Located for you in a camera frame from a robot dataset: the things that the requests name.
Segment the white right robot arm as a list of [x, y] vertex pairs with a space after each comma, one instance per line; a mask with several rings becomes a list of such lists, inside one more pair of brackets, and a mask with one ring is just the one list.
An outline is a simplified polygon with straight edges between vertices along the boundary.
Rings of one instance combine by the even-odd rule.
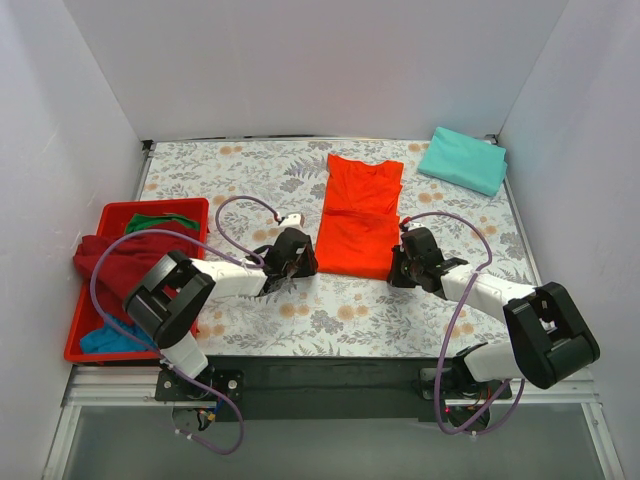
[[451, 359], [442, 382], [475, 397], [492, 381], [526, 379], [548, 389], [600, 358], [600, 347], [569, 292], [559, 283], [540, 287], [479, 273], [466, 261], [446, 259], [431, 231], [403, 230], [392, 249], [387, 282], [415, 288], [465, 305], [502, 321], [509, 340], [467, 347]]

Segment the orange t shirt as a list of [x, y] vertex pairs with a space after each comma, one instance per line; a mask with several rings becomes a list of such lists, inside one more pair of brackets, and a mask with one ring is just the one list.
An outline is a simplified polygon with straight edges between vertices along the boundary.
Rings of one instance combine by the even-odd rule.
[[322, 273], [387, 278], [399, 240], [403, 164], [328, 156], [329, 178], [315, 255]]

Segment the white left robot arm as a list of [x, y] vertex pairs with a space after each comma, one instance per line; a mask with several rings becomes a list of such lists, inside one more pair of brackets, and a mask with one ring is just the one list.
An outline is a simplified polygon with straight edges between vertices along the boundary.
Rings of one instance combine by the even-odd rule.
[[264, 265], [250, 268], [229, 261], [205, 261], [181, 251], [164, 255], [123, 302], [127, 315], [152, 339], [164, 360], [181, 371], [178, 387], [193, 400], [205, 398], [213, 386], [208, 359], [191, 328], [213, 299], [262, 297], [286, 281], [317, 273], [312, 239], [286, 227], [275, 243], [259, 250]]

